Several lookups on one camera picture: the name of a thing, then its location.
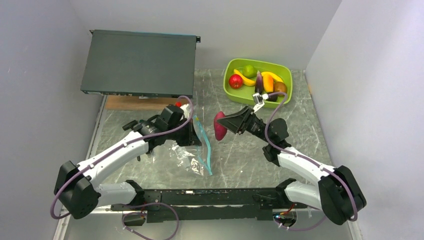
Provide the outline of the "purple sweet potato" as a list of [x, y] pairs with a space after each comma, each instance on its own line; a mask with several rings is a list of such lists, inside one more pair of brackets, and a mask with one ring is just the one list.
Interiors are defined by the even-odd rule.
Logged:
[[213, 120], [214, 136], [217, 141], [221, 141], [228, 131], [224, 126], [218, 123], [218, 120], [224, 118], [225, 116], [226, 115], [220, 111], [215, 115]]

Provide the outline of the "clear zip top bag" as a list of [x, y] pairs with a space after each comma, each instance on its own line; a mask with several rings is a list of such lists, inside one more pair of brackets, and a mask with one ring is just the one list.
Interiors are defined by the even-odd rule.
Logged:
[[212, 176], [212, 148], [208, 136], [199, 118], [194, 115], [193, 123], [198, 123], [201, 130], [202, 146], [178, 146], [172, 144], [171, 158], [179, 168], [186, 170], [188, 173], [196, 174], [202, 177]]

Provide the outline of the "dark plum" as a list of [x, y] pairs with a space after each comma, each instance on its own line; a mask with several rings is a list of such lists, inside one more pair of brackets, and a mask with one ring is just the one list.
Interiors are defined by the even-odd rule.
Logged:
[[275, 94], [275, 95], [268, 94], [267, 101], [269, 101], [269, 102], [276, 102], [277, 100], [278, 100], [278, 95], [277, 94]]

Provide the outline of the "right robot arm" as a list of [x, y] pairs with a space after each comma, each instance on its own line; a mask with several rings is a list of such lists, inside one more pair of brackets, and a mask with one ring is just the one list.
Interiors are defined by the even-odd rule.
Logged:
[[284, 119], [264, 122], [251, 107], [245, 106], [230, 115], [218, 112], [213, 123], [217, 140], [222, 140], [228, 131], [234, 134], [248, 132], [267, 143], [262, 151], [268, 162], [289, 169], [309, 182], [305, 184], [289, 178], [280, 183], [275, 188], [275, 200], [280, 207], [287, 208], [292, 203], [304, 204], [323, 211], [332, 223], [342, 225], [356, 219], [358, 212], [367, 205], [348, 167], [321, 163], [287, 142], [289, 133]]

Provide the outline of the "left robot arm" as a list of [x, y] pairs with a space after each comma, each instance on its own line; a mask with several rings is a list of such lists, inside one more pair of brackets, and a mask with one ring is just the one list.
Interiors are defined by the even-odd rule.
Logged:
[[95, 208], [121, 204], [131, 210], [146, 202], [145, 191], [134, 180], [104, 184], [120, 167], [166, 141], [180, 147], [201, 146], [192, 121], [193, 107], [168, 105], [161, 114], [147, 120], [133, 120], [122, 128], [129, 133], [98, 155], [77, 164], [67, 161], [60, 169], [54, 189], [54, 202], [60, 201], [74, 219], [82, 219]]

